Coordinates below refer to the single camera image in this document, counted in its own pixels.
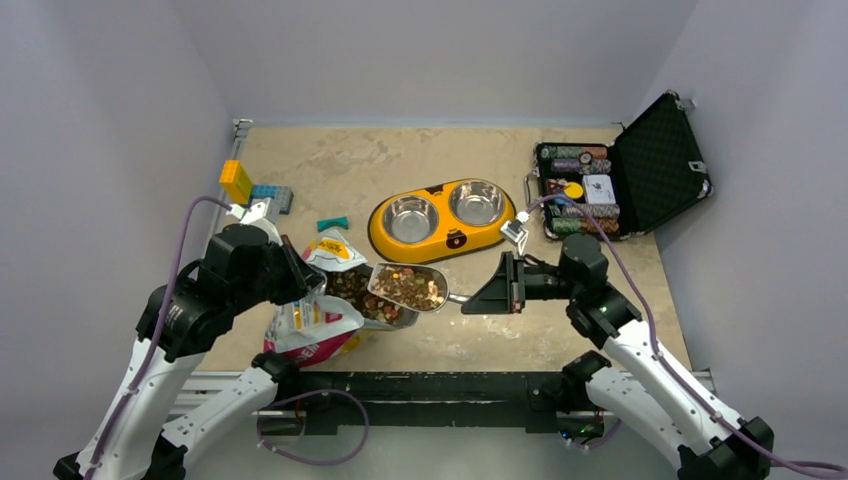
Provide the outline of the teal arch block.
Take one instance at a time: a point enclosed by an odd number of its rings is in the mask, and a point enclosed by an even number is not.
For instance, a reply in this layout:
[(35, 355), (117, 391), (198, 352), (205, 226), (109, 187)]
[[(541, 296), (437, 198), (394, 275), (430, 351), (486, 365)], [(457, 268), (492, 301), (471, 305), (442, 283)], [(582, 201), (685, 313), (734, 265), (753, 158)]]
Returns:
[(346, 216), (327, 218), (316, 222), (316, 230), (318, 232), (324, 232), (330, 229), (348, 230), (349, 228), (350, 223)]

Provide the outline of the yellow dealer chip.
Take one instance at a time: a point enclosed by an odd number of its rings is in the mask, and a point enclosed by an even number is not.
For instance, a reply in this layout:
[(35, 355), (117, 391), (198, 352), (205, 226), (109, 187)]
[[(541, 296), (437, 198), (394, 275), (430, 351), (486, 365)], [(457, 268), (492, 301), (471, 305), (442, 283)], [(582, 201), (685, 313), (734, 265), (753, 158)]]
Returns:
[(568, 182), (563, 188), (563, 193), (567, 198), (578, 201), (584, 197), (585, 190), (579, 183)]

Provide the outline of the yellow double pet bowl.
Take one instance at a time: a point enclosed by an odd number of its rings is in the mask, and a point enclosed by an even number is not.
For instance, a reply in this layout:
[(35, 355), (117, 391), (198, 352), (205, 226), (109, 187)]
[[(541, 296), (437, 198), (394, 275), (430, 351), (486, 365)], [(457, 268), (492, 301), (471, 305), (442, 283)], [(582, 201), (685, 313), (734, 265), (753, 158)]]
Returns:
[(367, 234), (389, 262), (429, 264), (501, 244), (499, 230), (516, 213), (501, 187), (466, 178), (385, 199), (372, 211)]

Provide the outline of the metal food scoop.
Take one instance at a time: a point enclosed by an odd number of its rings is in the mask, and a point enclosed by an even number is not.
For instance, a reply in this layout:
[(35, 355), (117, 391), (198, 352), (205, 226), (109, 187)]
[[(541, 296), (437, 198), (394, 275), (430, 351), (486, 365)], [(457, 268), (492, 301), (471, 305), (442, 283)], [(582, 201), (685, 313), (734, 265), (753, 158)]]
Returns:
[(448, 303), (463, 305), (468, 295), (453, 293), (438, 269), (419, 264), (377, 263), (366, 288), (369, 293), (417, 313), (434, 313)]

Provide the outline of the yellow toy brick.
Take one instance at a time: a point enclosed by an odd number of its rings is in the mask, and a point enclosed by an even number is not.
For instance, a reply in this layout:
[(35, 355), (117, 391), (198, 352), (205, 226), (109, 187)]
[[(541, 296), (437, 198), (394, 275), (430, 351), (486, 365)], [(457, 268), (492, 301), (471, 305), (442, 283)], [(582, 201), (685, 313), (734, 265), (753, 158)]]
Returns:
[(253, 181), (239, 160), (227, 160), (221, 170), (219, 184), (230, 201), (239, 205), (250, 202)]

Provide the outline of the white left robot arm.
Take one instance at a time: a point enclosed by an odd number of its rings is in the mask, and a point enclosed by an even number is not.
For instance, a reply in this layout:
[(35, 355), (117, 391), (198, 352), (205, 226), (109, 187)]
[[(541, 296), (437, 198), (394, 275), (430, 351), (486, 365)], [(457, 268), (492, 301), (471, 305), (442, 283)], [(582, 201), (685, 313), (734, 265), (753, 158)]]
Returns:
[(149, 296), (106, 416), (85, 448), (56, 462), (53, 476), (182, 479), (236, 413), (292, 405), (298, 395), (293, 362), (259, 354), (234, 386), (181, 419), (167, 419), (185, 382), (238, 315), (262, 303), (300, 300), (323, 281), (268, 224), (234, 224), (213, 235), (202, 258)]

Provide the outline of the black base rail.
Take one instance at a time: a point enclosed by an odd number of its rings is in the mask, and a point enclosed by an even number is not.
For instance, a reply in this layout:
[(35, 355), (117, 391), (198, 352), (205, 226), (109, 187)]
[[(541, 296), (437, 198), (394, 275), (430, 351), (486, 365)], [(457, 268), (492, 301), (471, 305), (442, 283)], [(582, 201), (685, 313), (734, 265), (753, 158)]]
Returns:
[(332, 394), (282, 407), (299, 412), (309, 435), (333, 435), (341, 426), (517, 428), (555, 433), (569, 418), (593, 420), (597, 408), (576, 386), (562, 387), (558, 371), (322, 372), (295, 374), (273, 392), (275, 400), (322, 388)]

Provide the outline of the blue toy brick base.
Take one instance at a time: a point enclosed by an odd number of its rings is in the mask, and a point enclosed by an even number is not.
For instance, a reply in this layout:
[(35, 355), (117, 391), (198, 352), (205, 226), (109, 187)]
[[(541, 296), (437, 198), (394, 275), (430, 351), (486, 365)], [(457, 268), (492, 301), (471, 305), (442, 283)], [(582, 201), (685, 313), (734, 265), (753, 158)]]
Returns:
[(273, 204), (271, 211), (281, 215), (288, 215), (291, 211), (294, 193), (289, 186), (272, 184), (254, 184), (250, 204), (260, 201), (269, 201)]

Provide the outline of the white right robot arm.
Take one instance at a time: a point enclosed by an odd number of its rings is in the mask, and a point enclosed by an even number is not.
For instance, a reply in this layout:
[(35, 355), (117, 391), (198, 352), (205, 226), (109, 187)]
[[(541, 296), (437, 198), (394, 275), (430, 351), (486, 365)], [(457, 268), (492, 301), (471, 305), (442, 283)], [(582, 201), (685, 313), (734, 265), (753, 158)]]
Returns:
[(607, 278), (598, 240), (572, 234), (559, 262), (501, 256), (491, 279), (464, 300), (465, 315), (518, 314), (529, 300), (565, 300), (573, 328), (595, 346), (562, 371), (553, 398), (567, 412), (589, 403), (649, 442), (679, 479), (764, 479), (770, 426), (746, 420), (706, 389), (653, 336), (641, 312)]

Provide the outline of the black poker chip case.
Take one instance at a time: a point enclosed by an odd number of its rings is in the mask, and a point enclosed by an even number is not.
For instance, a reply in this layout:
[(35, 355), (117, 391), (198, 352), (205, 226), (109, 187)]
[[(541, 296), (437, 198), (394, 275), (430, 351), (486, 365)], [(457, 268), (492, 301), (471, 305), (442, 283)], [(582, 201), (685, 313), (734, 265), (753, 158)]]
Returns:
[[(660, 95), (611, 142), (540, 142), (533, 151), (545, 234), (603, 230), (614, 240), (651, 232), (713, 192), (706, 162), (688, 119), (689, 100), (673, 90)], [(563, 188), (582, 177), (606, 174), (616, 204), (574, 201)]]

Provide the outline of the white yellow pet food bag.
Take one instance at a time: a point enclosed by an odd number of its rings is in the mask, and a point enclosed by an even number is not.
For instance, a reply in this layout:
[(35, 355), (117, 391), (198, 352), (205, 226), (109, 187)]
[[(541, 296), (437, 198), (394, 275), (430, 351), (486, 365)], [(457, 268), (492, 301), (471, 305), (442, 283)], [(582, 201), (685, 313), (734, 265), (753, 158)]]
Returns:
[(349, 352), (373, 333), (417, 323), (413, 310), (367, 290), (373, 266), (339, 230), (321, 233), (302, 258), (322, 283), (304, 298), (275, 308), (264, 333), (265, 352), (308, 367)]

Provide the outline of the white card box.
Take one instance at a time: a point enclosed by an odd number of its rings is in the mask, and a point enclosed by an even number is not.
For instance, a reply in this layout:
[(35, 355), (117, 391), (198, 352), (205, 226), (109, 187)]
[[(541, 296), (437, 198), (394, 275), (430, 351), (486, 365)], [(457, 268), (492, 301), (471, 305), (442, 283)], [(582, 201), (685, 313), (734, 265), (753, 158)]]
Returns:
[(606, 174), (591, 174), (582, 177), (584, 198), (588, 204), (613, 205), (616, 196), (612, 179)]

